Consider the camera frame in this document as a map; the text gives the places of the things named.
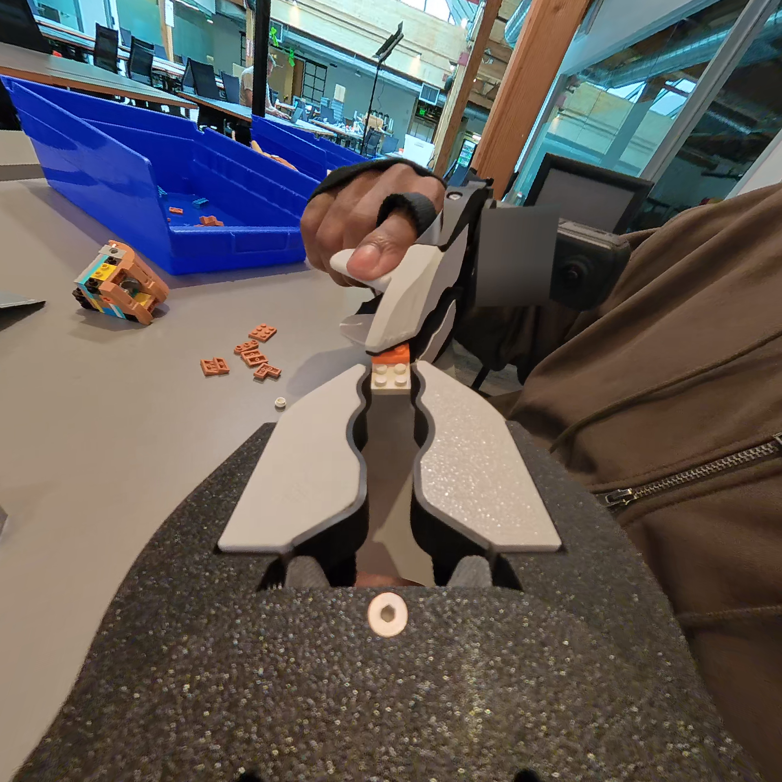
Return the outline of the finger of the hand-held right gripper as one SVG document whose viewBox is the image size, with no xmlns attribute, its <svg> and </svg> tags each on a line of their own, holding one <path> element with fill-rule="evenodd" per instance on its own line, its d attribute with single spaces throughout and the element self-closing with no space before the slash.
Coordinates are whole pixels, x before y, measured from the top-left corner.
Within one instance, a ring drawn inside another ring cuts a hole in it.
<svg viewBox="0 0 782 782">
<path fill-rule="evenodd" d="M 365 339 L 369 354 L 380 354 L 421 331 L 447 288 L 457 281 L 457 244 L 446 251 L 416 244 L 388 274 L 369 282 L 382 294 Z"/>
<path fill-rule="evenodd" d="M 432 364 L 441 355 L 455 327 L 459 292 L 443 292 L 425 297 L 426 312 L 420 326 L 420 358 Z"/>
</svg>

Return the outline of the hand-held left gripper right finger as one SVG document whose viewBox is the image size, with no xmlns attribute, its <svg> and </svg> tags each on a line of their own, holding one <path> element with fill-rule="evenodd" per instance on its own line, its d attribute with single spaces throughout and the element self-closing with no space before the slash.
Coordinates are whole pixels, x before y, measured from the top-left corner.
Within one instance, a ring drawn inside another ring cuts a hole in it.
<svg viewBox="0 0 782 782">
<path fill-rule="evenodd" d="M 415 363 L 412 531 L 437 569 L 469 555 L 551 553 L 562 541 L 503 415 Z"/>
</svg>

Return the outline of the white brick plate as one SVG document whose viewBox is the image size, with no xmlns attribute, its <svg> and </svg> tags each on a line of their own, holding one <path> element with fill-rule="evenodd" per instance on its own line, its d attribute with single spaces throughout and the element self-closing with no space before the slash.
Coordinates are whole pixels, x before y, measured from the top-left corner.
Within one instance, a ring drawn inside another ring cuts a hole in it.
<svg viewBox="0 0 782 782">
<path fill-rule="evenodd" d="M 373 396 L 409 396 L 411 392 L 411 365 L 408 362 L 395 364 L 372 364 L 370 390 Z"/>
</svg>

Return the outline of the pile of brown bricks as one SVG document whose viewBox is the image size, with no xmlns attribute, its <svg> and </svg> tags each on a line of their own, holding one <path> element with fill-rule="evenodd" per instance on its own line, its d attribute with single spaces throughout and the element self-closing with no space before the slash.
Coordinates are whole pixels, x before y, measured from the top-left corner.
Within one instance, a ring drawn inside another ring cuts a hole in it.
<svg viewBox="0 0 782 782">
<path fill-rule="evenodd" d="M 198 210 L 185 210 L 178 206 L 167 208 L 167 220 L 171 225 L 193 228 L 223 228 L 224 221 L 218 217 L 198 212 Z"/>
</svg>

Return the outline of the blue plastic bin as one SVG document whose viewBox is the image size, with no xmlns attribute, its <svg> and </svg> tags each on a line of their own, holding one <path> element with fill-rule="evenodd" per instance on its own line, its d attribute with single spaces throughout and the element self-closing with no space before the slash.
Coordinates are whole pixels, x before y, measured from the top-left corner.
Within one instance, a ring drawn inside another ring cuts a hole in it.
<svg viewBox="0 0 782 782">
<path fill-rule="evenodd" d="M 330 171 L 367 160 L 335 142 L 255 115 L 250 132 L 252 140 L 263 151 L 287 160 L 299 172 L 317 181 L 326 178 Z"/>
<path fill-rule="evenodd" d="M 304 261 L 299 221 L 312 178 L 180 117 L 2 80 L 48 184 L 168 274 Z M 210 202 L 196 209 L 200 197 Z M 171 225 L 170 206 L 225 225 Z"/>
</svg>

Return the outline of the person's right forearm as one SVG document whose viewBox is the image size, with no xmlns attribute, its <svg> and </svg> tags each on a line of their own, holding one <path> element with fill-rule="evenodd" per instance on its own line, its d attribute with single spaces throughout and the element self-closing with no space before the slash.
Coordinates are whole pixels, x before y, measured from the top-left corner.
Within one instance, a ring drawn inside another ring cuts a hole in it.
<svg viewBox="0 0 782 782">
<path fill-rule="evenodd" d="M 605 302 L 476 308 L 457 341 L 484 366 L 623 395 L 702 370 L 780 335 L 780 184 L 631 234 Z"/>
</svg>

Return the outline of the grey desk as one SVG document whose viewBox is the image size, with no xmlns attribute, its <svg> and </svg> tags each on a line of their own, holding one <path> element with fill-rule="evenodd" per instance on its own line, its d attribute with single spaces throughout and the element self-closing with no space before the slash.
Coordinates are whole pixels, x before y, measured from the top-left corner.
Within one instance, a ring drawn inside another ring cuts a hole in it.
<svg viewBox="0 0 782 782">
<path fill-rule="evenodd" d="M 361 359 L 367 296 L 294 268 L 174 280 L 149 328 L 79 310 L 109 232 L 43 181 L 2 184 L 2 288 L 47 299 L 2 332 L 2 780 L 512 780 L 512 593 L 264 589 L 215 551 L 288 403 Z M 281 369 L 253 379 L 234 355 Z M 204 377 L 201 359 L 224 358 Z"/>
</svg>

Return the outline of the long office desk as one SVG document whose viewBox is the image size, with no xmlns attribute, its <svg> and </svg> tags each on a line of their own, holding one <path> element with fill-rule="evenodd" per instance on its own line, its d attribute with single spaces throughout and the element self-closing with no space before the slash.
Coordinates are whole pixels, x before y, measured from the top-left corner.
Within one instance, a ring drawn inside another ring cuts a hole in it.
<svg viewBox="0 0 782 782">
<path fill-rule="evenodd" d="M 35 83 L 121 95 L 147 103 L 176 105 L 188 110 L 196 108 L 195 103 L 179 95 L 162 92 L 121 74 L 11 44 L 1 44 L 1 74 Z"/>
</svg>

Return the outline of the person's right hand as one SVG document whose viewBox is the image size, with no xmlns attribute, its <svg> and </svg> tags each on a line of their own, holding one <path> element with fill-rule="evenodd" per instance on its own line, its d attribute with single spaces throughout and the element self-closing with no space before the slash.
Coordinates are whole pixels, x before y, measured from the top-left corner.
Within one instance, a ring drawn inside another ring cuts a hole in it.
<svg viewBox="0 0 782 782">
<path fill-rule="evenodd" d="M 395 269 L 417 240 L 415 221 L 399 210 L 381 224 L 377 216 L 389 195 L 405 192 L 423 194 L 436 212 L 444 205 L 443 183 L 403 163 L 365 171 L 312 199 L 300 223 L 309 265 L 342 287 L 362 286 Z"/>
</svg>

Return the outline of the black framed monitor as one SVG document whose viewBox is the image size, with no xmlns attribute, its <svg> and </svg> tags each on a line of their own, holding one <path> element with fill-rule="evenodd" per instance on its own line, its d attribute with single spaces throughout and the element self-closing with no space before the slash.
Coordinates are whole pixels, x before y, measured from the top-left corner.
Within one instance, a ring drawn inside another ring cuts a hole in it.
<svg viewBox="0 0 782 782">
<path fill-rule="evenodd" d="M 524 205 L 555 206 L 561 219 L 620 235 L 653 187 L 652 181 L 547 152 Z"/>
</svg>

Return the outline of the wooden pillar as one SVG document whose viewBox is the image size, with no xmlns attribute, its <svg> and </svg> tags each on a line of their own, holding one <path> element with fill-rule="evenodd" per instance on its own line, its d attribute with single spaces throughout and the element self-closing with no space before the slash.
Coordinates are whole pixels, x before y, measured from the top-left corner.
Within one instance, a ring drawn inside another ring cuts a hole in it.
<svg viewBox="0 0 782 782">
<path fill-rule="evenodd" d="M 591 2 L 532 1 L 472 159 L 505 192 L 563 58 Z"/>
<path fill-rule="evenodd" d="M 501 4 L 501 1 L 485 1 L 479 4 L 472 28 L 467 36 L 466 49 L 457 61 L 454 81 L 434 136 L 433 170 L 440 177 L 444 176 L 448 168 L 468 96 L 472 90 Z"/>
</svg>

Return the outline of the person's brown jacket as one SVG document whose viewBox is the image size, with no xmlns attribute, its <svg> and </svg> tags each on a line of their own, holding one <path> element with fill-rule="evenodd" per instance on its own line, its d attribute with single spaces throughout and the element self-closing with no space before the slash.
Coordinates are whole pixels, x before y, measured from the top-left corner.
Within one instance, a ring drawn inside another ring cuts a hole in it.
<svg viewBox="0 0 782 782">
<path fill-rule="evenodd" d="M 780 327 L 526 334 L 519 422 L 666 593 L 729 732 L 780 780 Z"/>
</svg>

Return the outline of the black pole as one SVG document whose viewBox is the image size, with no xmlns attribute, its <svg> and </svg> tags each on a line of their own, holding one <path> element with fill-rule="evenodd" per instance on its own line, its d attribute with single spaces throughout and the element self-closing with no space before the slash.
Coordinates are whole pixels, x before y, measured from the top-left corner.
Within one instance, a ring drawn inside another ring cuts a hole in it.
<svg viewBox="0 0 782 782">
<path fill-rule="evenodd" d="M 255 84 L 253 88 L 254 106 L 252 114 L 254 116 L 264 117 L 265 108 L 265 87 L 268 83 L 267 62 L 268 62 L 268 39 L 270 31 L 270 8 L 271 1 L 255 1 L 254 24 L 253 24 L 253 65 L 255 74 Z"/>
</svg>

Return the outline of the grey instruction booklet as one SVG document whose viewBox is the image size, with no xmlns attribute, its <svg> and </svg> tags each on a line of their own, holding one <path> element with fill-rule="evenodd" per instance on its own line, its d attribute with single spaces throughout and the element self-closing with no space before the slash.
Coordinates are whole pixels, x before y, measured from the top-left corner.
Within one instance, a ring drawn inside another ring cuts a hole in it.
<svg viewBox="0 0 782 782">
<path fill-rule="evenodd" d="M 45 304 L 44 299 L 33 299 L 1 291 L 1 332 L 44 308 Z"/>
</svg>

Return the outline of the black office chair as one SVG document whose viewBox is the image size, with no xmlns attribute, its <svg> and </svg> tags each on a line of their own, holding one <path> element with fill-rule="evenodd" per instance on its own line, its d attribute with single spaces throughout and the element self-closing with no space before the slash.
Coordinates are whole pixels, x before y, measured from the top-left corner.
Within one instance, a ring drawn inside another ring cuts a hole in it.
<svg viewBox="0 0 782 782">
<path fill-rule="evenodd" d="M 130 55 L 127 61 L 127 74 L 133 81 L 152 86 L 152 66 L 154 44 L 131 37 Z"/>
<path fill-rule="evenodd" d="M 95 24 L 93 64 L 110 73 L 119 73 L 119 41 L 117 30 Z"/>
</svg>

